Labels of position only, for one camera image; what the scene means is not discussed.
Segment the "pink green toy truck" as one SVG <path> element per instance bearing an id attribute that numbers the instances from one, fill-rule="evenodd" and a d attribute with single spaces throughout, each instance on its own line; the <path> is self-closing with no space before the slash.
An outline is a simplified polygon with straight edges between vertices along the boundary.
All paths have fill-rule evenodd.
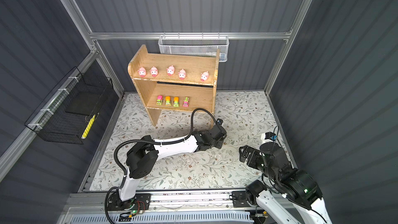
<path id="1" fill-rule="evenodd" d="M 183 107 L 189 107 L 189 97 L 185 97 L 183 100 Z"/>

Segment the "orange green mixer truck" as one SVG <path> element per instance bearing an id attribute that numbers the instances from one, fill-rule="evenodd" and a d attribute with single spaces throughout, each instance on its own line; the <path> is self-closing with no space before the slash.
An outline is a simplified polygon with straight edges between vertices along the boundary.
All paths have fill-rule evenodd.
<path id="1" fill-rule="evenodd" d="M 174 106 L 174 107 L 179 107 L 179 97 L 174 97 L 174 99 L 173 99 L 173 106 Z"/>
<path id="2" fill-rule="evenodd" d="M 170 96 L 166 96 L 165 97 L 165 105 L 166 106 L 171 106 L 172 105 L 172 101 L 171 101 L 171 97 Z"/>

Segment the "pink pig toy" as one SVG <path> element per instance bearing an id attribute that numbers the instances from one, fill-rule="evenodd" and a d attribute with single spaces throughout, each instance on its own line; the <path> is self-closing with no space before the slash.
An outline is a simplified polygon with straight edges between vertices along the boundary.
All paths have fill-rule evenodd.
<path id="1" fill-rule="evenodd" d="M 202 72 L 202 73 L 201 73 L 201 81 L 202 81 L 202 82 L 207 81 L 208 78 L 209 78 L 209 72 L 208 72 L 208 71 L 205 71 L 205 72 Z"/>
<path id="2" fill-rule="evenodd" d="M 150 69 L 150 73 L 151 73 L 151 76 L 152 76 L 152 77 L 157 77 L 158 74 L 159 74 L 158 69 L 157 69 L 155 66 L 153 66 L 153 67 Z"/>
<path id="3" fill-rule="evenodd" d="M 172 75 L 175 74 L 175 68 L 174 68 L 173 65 L 167 67 L 167 68 L 166 68 L 166 71 L 167 71 L 167 75 L 168 75 L 168 76 L 172 76 Z"/>
<path id="4" fill-rule="evenodd" d="M 178 77 L 179 77 L 180 80 L 184 80 L 186 78 L 186 71 L 184 69 L 181 69 L 178 72 Z"/>
<path id="5" fill-rule="evenodd" d="M 137 71 L 140 77 L 145 77 L 147 75 L 146 69 L 144 67 L 140 67 Z"/>

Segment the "pink pig toy front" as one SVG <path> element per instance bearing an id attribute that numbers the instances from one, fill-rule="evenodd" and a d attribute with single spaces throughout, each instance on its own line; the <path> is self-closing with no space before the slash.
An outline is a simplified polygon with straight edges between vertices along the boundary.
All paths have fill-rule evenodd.
<path id="1" fill-rule="evenodd" d="M 172 76 L 172 75 L 175 74 L 175 68 L 174 68 L 173 65 L 167 67 L 167 68 L 166 68 L 166 71 L 167 71 L 167 75 L 168 75 L 168 76 Z"/>

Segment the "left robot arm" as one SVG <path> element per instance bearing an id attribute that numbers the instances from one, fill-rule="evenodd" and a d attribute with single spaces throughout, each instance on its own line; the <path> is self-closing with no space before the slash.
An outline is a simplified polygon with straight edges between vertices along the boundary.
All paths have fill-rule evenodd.
<path id="1" fill-rule="evenodd" d="M 194 131 L 196 112 L 208 114 L 214 122 L 209 130 Z M 203 108 L 195 109 L 190 118 L 190 131 L 186 136 L 168 140 L 152 139 L 146 135 L 139 140 L 128 140 L 115 148 L 113 158 L 123 171 L 119 187 L 112 187 L 105 197 L 105 209 L 114 204 L 118 209 L 137 201 L 136 191 L 142 178 L 150 174 L 155 163 L 161 159 L 183 153 L 195 153 L 211 148 L 221 149 L 227 132 L 223 120 Z"/>

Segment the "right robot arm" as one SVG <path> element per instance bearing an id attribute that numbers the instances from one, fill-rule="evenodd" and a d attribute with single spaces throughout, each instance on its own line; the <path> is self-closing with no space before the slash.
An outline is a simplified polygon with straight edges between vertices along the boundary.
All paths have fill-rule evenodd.
<path id="1" fill-rule="evenodd" d="M 299 220 L 275 199 L 272 194 L 275 191 L 293 204 L 305 224 L 332 222 L 317 182 L 307 172 L 294 168 L 277 143 L 267 142 L 259 149 L 242 146 L 239 160 L 260 171 L 272 186 L 255 180 L 245 191 L 234 191 L 230 196 L 234 207 L 243 204 L 260 207 L 278 224 L 297 224 Z"/>

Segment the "wooden two-tier shelf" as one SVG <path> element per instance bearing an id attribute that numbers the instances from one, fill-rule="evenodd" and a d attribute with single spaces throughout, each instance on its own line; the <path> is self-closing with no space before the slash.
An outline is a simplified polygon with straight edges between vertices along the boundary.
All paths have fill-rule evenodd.
<path id="1" fill-rule="evenodd" d="M 175 74 L 167 75 L 166 68 L 173 65 Z M 155 66 L 158 76 L 152 77 L 150 69 Z M 140 77 L 138 69 L 144 67 L 147 75 Z M 184 69 L 186 78 L 180 80 L 178 72 Z M 136 88 L 152 125 L 157 125 L 162 111 L 192 112 L 203 108 L 215 112 L 216 91 L 219 70 L 219 52 L 217 57 L 165 55 L 149 53 L 142 45 L 129 62 L 127 72 Z M 208 71 L 207 81 L 201 81 L 201 73 Z M 163 104 L 156 105 L 157 97 L 163 96 Z M 165 97 L 170 96 L 172 105 L 165 105 Z M 189 107 L 183 107 L 183 100 L 189 97 Z M 179 97 L 179 107 L 173 106 L 174 97 Z"/>

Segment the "white vented cover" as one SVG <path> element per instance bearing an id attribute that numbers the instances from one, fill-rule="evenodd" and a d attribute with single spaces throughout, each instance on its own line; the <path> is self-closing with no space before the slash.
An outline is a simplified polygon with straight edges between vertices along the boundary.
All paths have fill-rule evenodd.
<path id="1" fill-rule="evenodd" d="M 254 223 L 250 213 L 246 211 L 153 212 L 124 218 L 120 214 L 111 214 L 110 218 L 114 224 Z"/>

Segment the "yellow corn toy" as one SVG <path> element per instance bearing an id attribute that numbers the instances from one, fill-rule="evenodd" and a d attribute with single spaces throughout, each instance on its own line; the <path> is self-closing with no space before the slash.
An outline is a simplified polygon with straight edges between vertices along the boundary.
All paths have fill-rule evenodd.
<path id="1" fill-rule="evenodd" d="M 83 131 L 82 136 L 81 136 L 81 138 L 83 140 L 87 138 L 87 136 L 88 136 L 88 134 L 89 134 L 89 132 L 90 132 L 92 126 L 93 126 L 93 123 L 95 122 L 95 119 L 96 119 L 96 115 L 93 115 L 92 118 L 89 120 L 89 122 L 88 122 L 85 130 Z"/>

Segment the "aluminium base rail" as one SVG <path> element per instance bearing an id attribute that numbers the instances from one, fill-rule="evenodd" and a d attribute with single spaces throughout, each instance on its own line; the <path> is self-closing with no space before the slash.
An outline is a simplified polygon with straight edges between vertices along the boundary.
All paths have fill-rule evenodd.
<path id="1" fill-rule="evenodd" d="M 187 210 L 234 210 L 232 195 L 245 188 L 193 189 L 193 190 L 139 190 L 136 196 L 150 195 L 146 211 L 187 211 Z M 70 194 L 63 211 L 103 213 L 106 192 L 84 192 Z"/>

